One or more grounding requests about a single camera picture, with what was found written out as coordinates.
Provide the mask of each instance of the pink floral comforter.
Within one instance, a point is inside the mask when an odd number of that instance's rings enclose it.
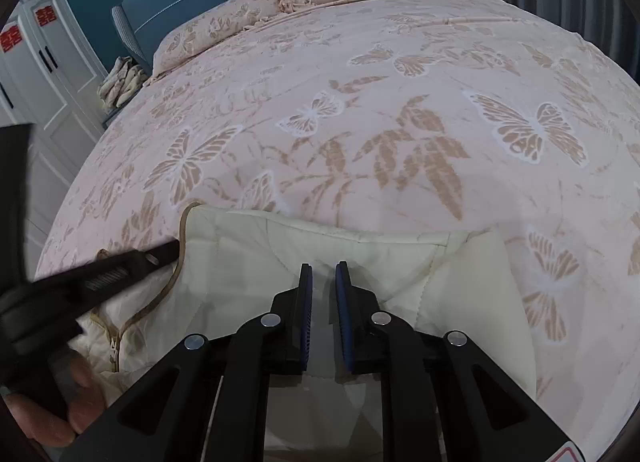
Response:
[[[175,235],[193,201],[377,232],[495,228],[539,403],[596,460],[640,395],[639,107],[595,47],[500,0],[290,14],[135,97],[38,272]]]

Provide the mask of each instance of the wardrobe door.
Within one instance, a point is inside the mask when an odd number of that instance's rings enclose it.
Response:
[[[12,91],[11,85],[2,82],[0,73],[0,126],[21,124],[28,120]],[[24,226],[24,255],[27,275],[33,277],[40,253],[51,230],[56,214],[73,182],[73,174],[59,161],[46,144],[37,126],[33,128],[29,147],[27,177],[27,208]]]
[[[82,53],[69,29],[59,0],[24,0],[28,22],[53,73],[95,124],[105,113],[97,95],[102,77]]]
[[[6,71],[26,109],[62,161],[77,174],[103,133],[82,111],[55,73],[55,66],[31,31],[30,12],[19,5],[0,34],[0,67]]]

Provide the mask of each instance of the cream quilt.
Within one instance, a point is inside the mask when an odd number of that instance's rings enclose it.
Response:
[[[142,370],[190,333],[212,338],[235,333],[268,312],[273,296],[297,286],[300,266],[311,264],[308,367],[301,378],[271,378],[267,460],[323,461],[329,452],[334,461],[382,459],[380,383],[372,376],[351,376],[340,361],[333,286],[335,265],[342,260],[352,282],[375,291],[383,309],[419,331],[438,336],[465,331],[535,396],[529,325],[496,233],[356,232],[205,205],[190,208],[183,221],[180,276],[136,333],[124,334],[120,371]],[[100,336],[99,328],[89,327],[80,347]]]
[[[39,275],[177,235],[194,201],[368,232],[491,228],[538,402],[595,460],[640,395],[640,89],[500,0],[335,3],[143,88],[69,190]],[[102,310],[97,369],[117,367],[108,336],[140,337],[130,318],[161,278]]]

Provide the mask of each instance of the human hand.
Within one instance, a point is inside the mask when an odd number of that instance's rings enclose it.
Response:
[[[97,419],[105,409],[102,390],[94,380],[91,366],[74,353],[69,361],[71,377],[78,386],[68,404],[68,422],[56,417],[30,398],[9,394],[4,398],[9,411],[27,438],[51,447],[66,447]]]

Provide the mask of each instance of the metal screw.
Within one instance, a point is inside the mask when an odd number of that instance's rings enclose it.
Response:
[[[374,312],[371,314],[371,320],[376,325],[388,325],[391,323],[391,316],[386,312]]]
[[[451,343],[455,347],[463,347],[466,345],[466,336],[463,332],[459,330],[454,330],[453,332],[449,332],[447,334],[447,341]]]
[[[148,254],[145,256],[146,259],[148,259],[152,264],[154,265],[159,265],[160,264],[160,260],[158,260],[154,255],[152,254]]]
[[[184,347],[187,350],[197,350],[204,344],[204,337],[200,334],[191,334],[190,336],[185,337],[184,339]]]
[[[280,316],[277,314],[265,314],[260,318],[260,323],[264,327],[275,327],[280,324]]]

